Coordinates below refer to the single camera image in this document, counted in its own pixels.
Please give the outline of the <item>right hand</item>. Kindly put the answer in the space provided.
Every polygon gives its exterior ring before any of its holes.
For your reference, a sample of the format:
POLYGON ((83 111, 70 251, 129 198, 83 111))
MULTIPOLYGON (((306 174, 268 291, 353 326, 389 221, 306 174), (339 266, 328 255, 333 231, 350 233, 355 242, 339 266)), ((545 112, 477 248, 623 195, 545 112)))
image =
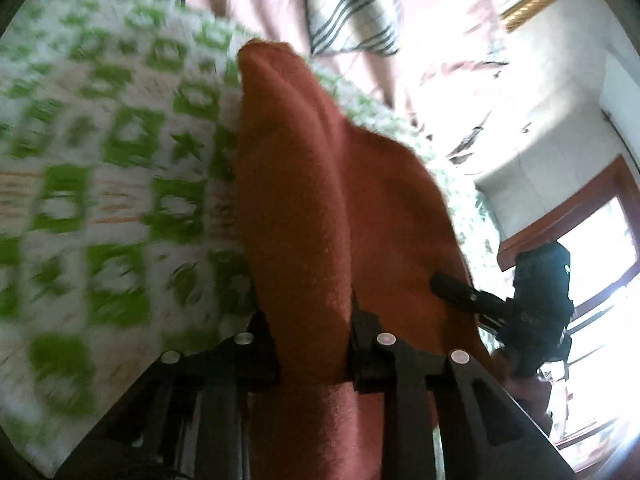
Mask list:
POLYGON ((539 375, 516 376, 506 352, 502 349, 491 353, 491 361, 494 364, 498 382, 549 437, 552 429, 552 414, 549 411, 552 383, 539 375))

